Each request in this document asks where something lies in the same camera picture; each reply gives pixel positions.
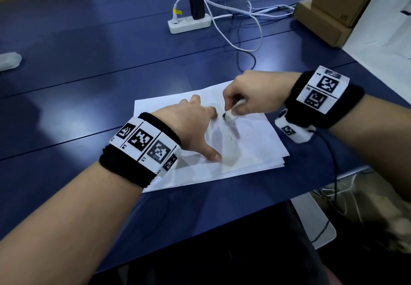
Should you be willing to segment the beige bag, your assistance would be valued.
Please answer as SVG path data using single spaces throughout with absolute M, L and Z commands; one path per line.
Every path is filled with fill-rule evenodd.
M 320 206 L 333 209 L 384 250 L 411 255 L 411 201 L 366 169 L 313 190 Z

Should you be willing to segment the person's left forearm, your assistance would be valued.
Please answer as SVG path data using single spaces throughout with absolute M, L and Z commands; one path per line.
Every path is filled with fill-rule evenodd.
M 87 285 L 142 191 L 95 162 L 0 241 L 0 285 Z

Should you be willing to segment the person's black trousers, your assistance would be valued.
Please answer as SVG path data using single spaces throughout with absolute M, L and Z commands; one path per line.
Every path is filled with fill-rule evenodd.
M 290 200 L 128 263 L 126 285 L 342 285 Z

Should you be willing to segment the black charger adapter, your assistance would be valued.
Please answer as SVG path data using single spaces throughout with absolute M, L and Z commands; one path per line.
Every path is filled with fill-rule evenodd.
M 191 16 L 194 20 L 205 17 L 205 5 L 203 0 L 189 0 Z

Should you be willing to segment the white eraser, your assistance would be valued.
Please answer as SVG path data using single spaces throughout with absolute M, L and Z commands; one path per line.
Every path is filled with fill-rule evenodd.
M 222 116 L 223 120 L 226 121 L 226 122 L 231 122 L 231 121 L 233 121 L 233 120 L 236 118 L 236 115 L 233 113 L 234 108 L 237 107 L 237 106 L 239 106 L 239 105 L 244 104 L 245 102 L 246 102 L 246 99 L 240 99 L 240 100 L 238 100 L 238 101 L 233 105 L 233 107 L 232 107 L 230 110 L 226 111 L 226 112 L 223 114 L 223 116 Z

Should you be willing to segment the black marker-tag wristband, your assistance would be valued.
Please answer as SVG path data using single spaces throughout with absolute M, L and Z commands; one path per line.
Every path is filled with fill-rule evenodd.
M 150 113 L 133 116 L 103 148 L 100 165 L 142 189 L 164 177 L 181 154 L 181 140 Z
M 318 128 L 329 129 L 340 121 L 364 95 L 347 76 L 318 66 L 297 79 L 275 125 L 293 142 L 306 143 Z

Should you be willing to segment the flat cardboard box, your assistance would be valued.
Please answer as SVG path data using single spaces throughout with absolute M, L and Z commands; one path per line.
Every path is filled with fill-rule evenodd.
M 352 29 L 312 5 L 312 0 L 297 2 L 293 18 L 333 48 L 341 49 Z

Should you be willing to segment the white table leg panel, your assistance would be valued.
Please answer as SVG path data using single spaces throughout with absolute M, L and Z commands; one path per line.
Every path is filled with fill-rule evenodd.
M 292 198 L 291 202 L 316 250 L 336 239 L 336 229 L 310 193 Z

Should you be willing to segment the large white board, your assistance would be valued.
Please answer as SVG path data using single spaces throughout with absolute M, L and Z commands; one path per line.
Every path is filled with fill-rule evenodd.
M 411 104 L 411 0 L 371 0 L 342 49 Z

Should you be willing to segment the white paper sheets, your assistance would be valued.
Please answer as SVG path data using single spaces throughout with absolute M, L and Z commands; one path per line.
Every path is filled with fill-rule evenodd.
M 230 81 L 202 90 L 135 100 L 134 116 L 153 112 L 164 106 L 199 95 L 203 106 L 214 106 L 218 118 L 210 122 L 206 142 L 222 155 L 222 161 L 210 162 L 195 152 L 182 151 L 177 162 L 164 177 L 157 177 L 143 192 L 181 187 L 227 179 L 284 166 L 289 152 L 264 114 L 223 119 L 222 92 Z

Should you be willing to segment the person's left hand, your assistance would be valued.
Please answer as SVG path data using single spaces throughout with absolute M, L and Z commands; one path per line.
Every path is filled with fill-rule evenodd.
M 171 128 L 180 139 L 183 150 L 199 154 L 200 143 L 206 142 L 205 133 L 208 126 L 218 116 L 215 107 L 191 105 L 186 99 L 151 114 Z

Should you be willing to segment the clear plastic wrapper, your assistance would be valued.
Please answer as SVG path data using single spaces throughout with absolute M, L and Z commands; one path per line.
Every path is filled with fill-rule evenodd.
M 0 54 L 0 72 L 17 68 L 22 61 L 22 56 L 17 52 Z

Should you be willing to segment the white power strip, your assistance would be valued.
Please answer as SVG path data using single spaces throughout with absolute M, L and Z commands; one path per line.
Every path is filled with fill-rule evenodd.
M 206 13 L 202 19 L 193 19 L 192 16 L 188 16 L 178 18 L 177 23 L 174 23 L 173 20 L 169 20 L 167 23 L 171 34 L 179 34 L 210 27 L 212 17 Z

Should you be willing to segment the person's right hand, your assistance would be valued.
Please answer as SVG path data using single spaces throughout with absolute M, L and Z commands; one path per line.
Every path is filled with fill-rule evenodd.
M 237 76 L 224 90 L 225 111 L 240 99 L 252 101 L 254 113 L 278 110 L 290 96 L 302 73 L 247 70 Z

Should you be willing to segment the person's right forearm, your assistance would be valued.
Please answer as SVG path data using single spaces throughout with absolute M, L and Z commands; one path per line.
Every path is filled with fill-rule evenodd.
M 411 203 L 410 108 L 365 95 L 329 131 Z

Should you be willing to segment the black marker-tag left wristband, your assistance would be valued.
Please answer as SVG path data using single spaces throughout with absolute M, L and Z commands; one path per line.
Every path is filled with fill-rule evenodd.
M 133 116 L 103 148 L 100 165 L 142 189 L 164 177 L 181 154 L 181 140 L 150 113 Z

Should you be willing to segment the black marker-tag right wristband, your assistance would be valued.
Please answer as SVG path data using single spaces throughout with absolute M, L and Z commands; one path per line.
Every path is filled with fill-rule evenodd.
M 275 125 L 293 142 L 306 143 L 318 128 L 329 129 L 340 121 L 364 95 L 347 76 L 318 66 L 297 79 Z

